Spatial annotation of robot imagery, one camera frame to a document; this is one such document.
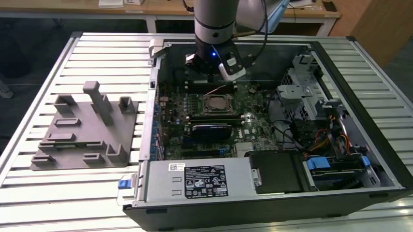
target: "blue tab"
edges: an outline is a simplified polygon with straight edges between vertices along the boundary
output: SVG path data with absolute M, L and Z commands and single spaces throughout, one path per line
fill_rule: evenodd
M 364 156 L 364 157 L 361 157 L 361 160 L 362 160 L 364 166 L 369 167 L 370 166 L 369 158 L 366 156 Z
M 330 168 L 330 163 L 326 157 L 315 157 L 307 160 L 309 169 Z
M 330 168 L 330 163 L 326 157 L 315 157 L 310 159 L 315 168 Z
M 118 189 L 131 189 L 131 179 L 119 180 Z
M 315 167 L 314 167 L 314 163 L 311 162 L 311 160 L 307 160 L 307 167 L 309 167 L 309 170 L 313 170 Z

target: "table leg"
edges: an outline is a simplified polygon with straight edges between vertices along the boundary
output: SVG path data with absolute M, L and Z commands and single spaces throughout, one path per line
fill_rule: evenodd
M 333 29 L 336 18 L 326 18 L 319 30 L 317 32 L 317 36 L 329 36 L 330 31 Z
M 147 22 L 148 33 L 156 33 L 156 16 L 147 15 L 144 20 Z

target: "white paper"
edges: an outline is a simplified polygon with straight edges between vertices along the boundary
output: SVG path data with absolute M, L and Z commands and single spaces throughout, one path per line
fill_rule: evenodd
M 99 0 L 99 8 L 120 8 L 123 0 Z

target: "aluminum table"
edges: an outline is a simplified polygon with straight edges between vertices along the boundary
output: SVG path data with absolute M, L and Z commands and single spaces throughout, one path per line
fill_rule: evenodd
M 138 170 L 151 75 L 148 46 L 151 39 L 162 38 L 193 39 L 194 35 L 74 33 L 0 157 L 0 231 L 143 231 L 116 203 L 118 180 Z M 358 43 L 345 37 L 270 36 L 269 39 L 319 41 L 412 172 L 413 104 Z M 56 96 L 67 93 L 76 101 L 90 101 L 82 91 L 84 81 L 99 81 L 100 92 L 108 94 L 110 100 L 131 96 L 139 101 L 131 164 L 126 168 L 31 171 L 31 159 L 56 112 L 52 105 Z M 326 86 L 334 96 L 333 86 L 328 82 Z M 373 205 L 346 217 L 191 231 L 410 231 L 412 215 L 413 198 L 408 197 Z

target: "warning label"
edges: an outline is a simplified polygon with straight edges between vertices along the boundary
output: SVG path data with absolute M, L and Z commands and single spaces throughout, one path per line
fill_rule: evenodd
M 186 197 L 226 197 L 227 182 L 223 165 L 186 167 Z

